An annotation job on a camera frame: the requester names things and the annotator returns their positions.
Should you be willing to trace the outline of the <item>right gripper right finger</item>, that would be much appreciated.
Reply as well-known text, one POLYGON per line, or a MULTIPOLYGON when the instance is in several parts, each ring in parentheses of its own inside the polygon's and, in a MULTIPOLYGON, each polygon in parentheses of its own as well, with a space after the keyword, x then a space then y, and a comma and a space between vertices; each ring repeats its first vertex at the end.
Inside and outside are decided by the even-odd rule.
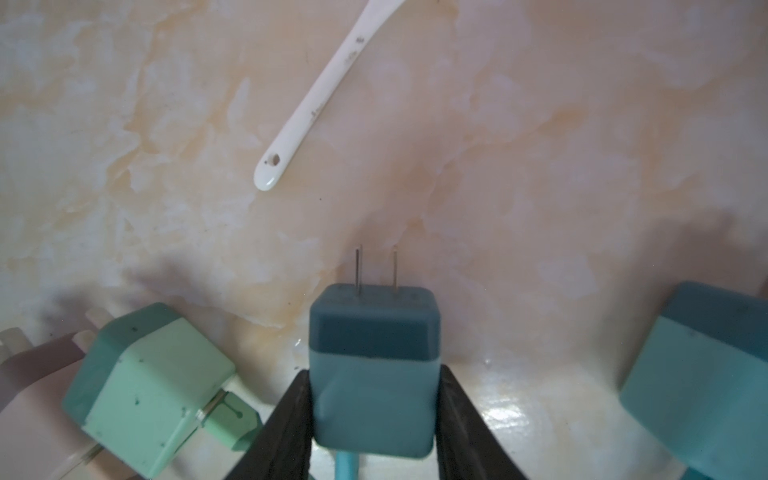
POLYGON ((440 368, 436 449, 441 480, 526 480, 447 365, 440 368))

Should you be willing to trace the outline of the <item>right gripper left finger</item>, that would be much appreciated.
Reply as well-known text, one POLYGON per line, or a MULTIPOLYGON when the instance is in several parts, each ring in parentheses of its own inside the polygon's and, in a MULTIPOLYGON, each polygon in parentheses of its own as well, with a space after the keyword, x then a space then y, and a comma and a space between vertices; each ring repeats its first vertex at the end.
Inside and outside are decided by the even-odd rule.
POLYGON ((301 370, 226 480, 307 480, 313 440, 308 370, 301 370))

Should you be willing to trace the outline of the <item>teal charger plug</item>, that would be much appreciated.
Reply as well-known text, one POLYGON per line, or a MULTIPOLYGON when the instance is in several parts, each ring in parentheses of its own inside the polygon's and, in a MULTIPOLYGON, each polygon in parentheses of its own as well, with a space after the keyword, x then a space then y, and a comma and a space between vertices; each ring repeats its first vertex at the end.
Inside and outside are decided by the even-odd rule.
POLYGON ((685 478, 766 478, 766 298, 680 283, 620 402, 686 465, 685 478))
POLYGON ((328 286, 309 315, 314 438, 333 451, 334 476, 356 479, 363 454, 422 459, 433 449, 441 314, 422 287, 328 286))

